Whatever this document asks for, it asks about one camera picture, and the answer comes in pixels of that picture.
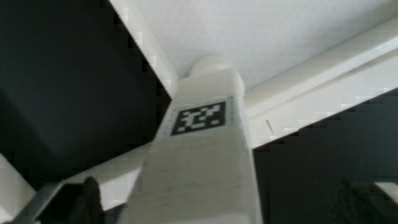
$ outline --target white ceiling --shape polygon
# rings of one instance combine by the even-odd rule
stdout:
[[[398,15],[398,0],[135,0],[180,77],[212,54],[254,87]]]

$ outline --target black object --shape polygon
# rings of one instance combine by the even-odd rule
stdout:
[[[254,150],[265,224],[331,224],[341,178],[398,183],[398,90]]]
[[[105,224],[100,186],[94,178],[84,184],[45,186],[16,216],[13,224]]]
[[[108,1],[0,15],[0,153],[39,189],[153,140],[171,98]]]
[[[332,221],[336,224],[398,223],[398,204],[373,183],[341,181]]]

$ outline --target dark wall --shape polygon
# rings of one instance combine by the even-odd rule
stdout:
[[[151,141],[169,101],[108,2],[0,1],[0,152],[36,188]]]
[[[398,90],[261,146],[254,159],[265,223],[332,223],[341,179],[398,183]]]

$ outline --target white wall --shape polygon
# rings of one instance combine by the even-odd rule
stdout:
[[[0,155],[0,223],[13,219],[34,196],[34,189]]]

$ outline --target white panel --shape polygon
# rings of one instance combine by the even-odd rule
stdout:
[[[180,77],[229,58],[251,88],[398,14],[395,0],[124,0],[139,9]]]
[[[13,220],[32,196],[34,189],[0,155],[0,223]]]
[[[398,87],[396,55],[398,51],[281,104],[258,117],[251,118],[254,123],[268,120],[274,130],[272,135],[263,138],[256,146],[291,134],[309,124]]]

